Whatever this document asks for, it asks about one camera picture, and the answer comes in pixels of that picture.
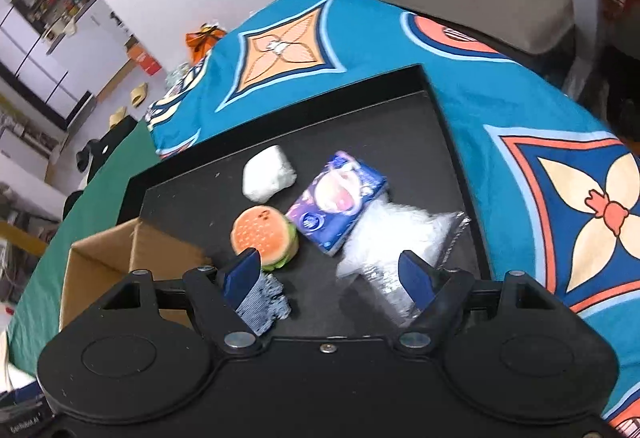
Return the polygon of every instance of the cardboard box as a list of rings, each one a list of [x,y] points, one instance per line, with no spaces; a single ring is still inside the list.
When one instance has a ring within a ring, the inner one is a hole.
[[[162,66],[149,55],[138,40],[131,36],[125,44],[129,59],[134,60],[148,74],[154,75]]]
[[[209,258],[192,244],[153,228],[141,218],[76,241],[69,251],[60,302],[60,329],[91,306],[131,270],[146,268],[154,280],[177,279]],[[160,310],[191,327],[183,310]]]

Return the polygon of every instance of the tissue pack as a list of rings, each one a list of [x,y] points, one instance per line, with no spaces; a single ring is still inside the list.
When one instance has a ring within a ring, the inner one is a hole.
[[[324,253],[334,255],[386,178],[338,151],[287,212],[287,218]]]

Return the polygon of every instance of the tray rim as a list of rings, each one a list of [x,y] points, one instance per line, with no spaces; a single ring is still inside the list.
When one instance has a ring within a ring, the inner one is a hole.
[[[476,203],[453,142],[449,124],[421,64],[391,70],[294,102],[220,132],[167,160],[160,161],[129,179],[116,224],[139,217],[147,190],[182,174],[278,136],[388,100],[419,93],[425,94],[433,106],[458,180],[465,212],[471,218],[469,225],[480,279],[492,279],[486,240],[480,227]]]

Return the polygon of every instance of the yellow slipper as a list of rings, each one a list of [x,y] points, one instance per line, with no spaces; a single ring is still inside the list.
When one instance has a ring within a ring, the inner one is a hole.
[[[134,108],[138,107],[140,104],[142,104],[145,101],[146,91],[148,88],[149,88],[149,85],[146,82],[133,88],[133,90],[131,91],[131,105]]]
[[[109,129],[117,126],[125,116],[127,116],[127,108],[125,106],[118,108],[116,112],[109,117]]]

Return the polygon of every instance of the white crumpled object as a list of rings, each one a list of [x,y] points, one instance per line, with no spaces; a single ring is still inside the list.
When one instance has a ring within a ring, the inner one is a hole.
[[[388,315],[404,325],[418,312],[398,277],[400,254],[412,250],[431,266],[436,265],[453,223],[460,221],[459,212],[429,214],[416,207],[390,203],[382,195],[370,203],[344,243],[344,257],[335,275],[338,279],[364,277],[387,301],[392,309],[385,309]]]
[[[279,145],[260,151],[244,166],[242,194],[251,201],[264,203],[276,192],[291,187],[296,172]]]

